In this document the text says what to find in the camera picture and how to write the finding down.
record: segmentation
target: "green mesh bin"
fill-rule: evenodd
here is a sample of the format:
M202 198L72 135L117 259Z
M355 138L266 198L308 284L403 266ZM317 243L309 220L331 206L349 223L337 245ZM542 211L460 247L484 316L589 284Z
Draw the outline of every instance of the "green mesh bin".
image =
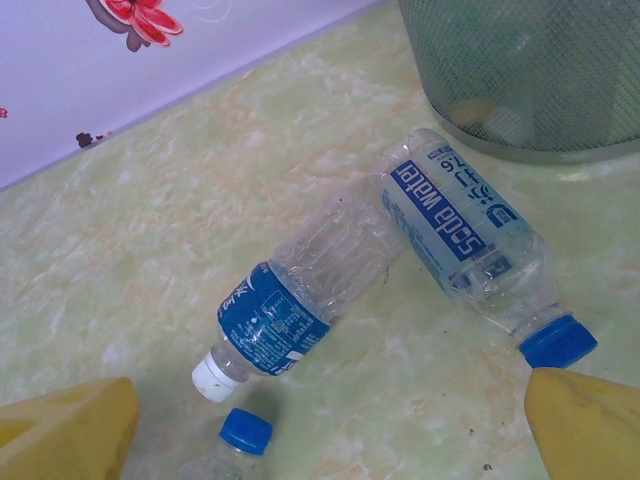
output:
M399 0L445 128L511 160L640 150L640 0Z

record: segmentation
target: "crushed plastic bottle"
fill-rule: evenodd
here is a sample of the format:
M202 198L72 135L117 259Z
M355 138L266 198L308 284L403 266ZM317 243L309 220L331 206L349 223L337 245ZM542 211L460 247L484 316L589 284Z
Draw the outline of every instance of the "crushed plastic bottle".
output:
M173 480L262 480L261 459L272 432L266 420L234 408L220 430L213 453L178 468Z
M419 129L383 158L383 203L448 296L507 330L534 368L596 347L560 307L546 242L444 138Z
M251 374L289 370L400 253L380 179L334 192L222 302L218 341L192 373L202 395L222 402Z

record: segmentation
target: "flower sticker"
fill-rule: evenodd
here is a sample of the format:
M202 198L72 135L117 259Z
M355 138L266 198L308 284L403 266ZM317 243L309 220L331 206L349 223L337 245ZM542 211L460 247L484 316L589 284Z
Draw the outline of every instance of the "flower sticker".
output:
M127 48L171 45L170 35L180 35L182 25L160 7L163 0L86 0L96 19L114 33L127 34Z

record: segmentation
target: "blue bottle label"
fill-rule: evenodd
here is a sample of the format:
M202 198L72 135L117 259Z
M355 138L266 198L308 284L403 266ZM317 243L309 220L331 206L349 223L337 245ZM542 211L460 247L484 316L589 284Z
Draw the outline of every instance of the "blue bottle label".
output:
M280 283L256 265L218 308L222 331L244 357L269 375L289 370L329 331Z
M531 231L485 180L446 143L419 153L383 180L382 200L440 286L465 289L470 264L497 278L512 268L496 239Z

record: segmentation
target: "plastic water bottle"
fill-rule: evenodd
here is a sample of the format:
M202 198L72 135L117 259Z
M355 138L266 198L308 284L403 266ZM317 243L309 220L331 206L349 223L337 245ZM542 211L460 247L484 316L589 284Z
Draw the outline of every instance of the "plastic water bottle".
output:
M514 336L534 368L596 347L560 307L545 241L444 138L416 130L383 158L383 203L447 295Z
M380 178L334 192L222 302L218 341L192 373L202 395L222 402L251 374L289 370L384 272L406 242L384 210Z
M261 480L261 459L272 432L269 422L234 408L220 430L212 455L186 463L173 480Z

